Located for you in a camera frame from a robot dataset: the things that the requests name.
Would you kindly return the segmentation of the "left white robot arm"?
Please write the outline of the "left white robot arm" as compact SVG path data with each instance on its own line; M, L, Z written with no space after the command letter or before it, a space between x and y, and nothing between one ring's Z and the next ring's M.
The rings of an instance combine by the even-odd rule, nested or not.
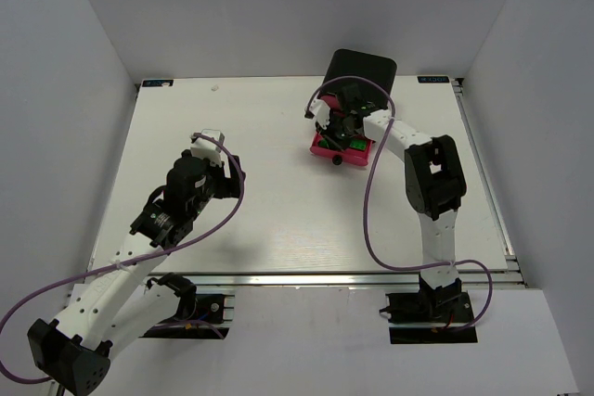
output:
M184 150L131 223L111 271L99 274L51 321L39 319L29 328L36 366L70 393L89 395L131 342L160 323L183 325L197 316L189 279L149 274L192 232L212 199L241 199L244 180L238 156L213 162Z

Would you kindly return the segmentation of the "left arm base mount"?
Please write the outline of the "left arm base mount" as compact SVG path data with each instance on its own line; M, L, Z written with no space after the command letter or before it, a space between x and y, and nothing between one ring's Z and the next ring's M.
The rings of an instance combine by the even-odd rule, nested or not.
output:
M219 339L226 338L234 317L233 294L201 290L188 278L169 273L151 277L146 291L165 290L174 293L173 315L149 329L145 339Z

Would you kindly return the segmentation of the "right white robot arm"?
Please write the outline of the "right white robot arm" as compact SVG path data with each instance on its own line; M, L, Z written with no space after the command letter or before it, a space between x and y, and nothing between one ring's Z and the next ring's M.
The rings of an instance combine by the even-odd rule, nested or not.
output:
M458 292L455 224L467 185L454 139L429 136L399 120L390 95L360 76L340 76L322 83L307 103L305 117L315 121L328 148L340 154L357 137L376 144L363 205L364 239L374 262L391 271L418 271L420 284L433 292ZM420 266L391 266L375 255L370 244L368 200L384 149L404 163L407 200L420 221Z

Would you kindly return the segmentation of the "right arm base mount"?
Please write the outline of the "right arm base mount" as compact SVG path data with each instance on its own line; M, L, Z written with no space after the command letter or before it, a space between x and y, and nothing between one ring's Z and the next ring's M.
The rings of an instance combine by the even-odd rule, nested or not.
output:
M473 344L478 341L469 294L456 279L432 288L420 280L416 292L390 293L379 315L389 324L393 345Z

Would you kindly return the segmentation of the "pink drawer with black knob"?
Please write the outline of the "pink drawer with black knob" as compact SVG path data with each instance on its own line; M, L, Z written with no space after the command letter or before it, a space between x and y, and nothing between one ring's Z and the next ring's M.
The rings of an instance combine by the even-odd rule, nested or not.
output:
M337 96L326 95L322 96L321 99L329 106L332 110L341 110L341 104Z

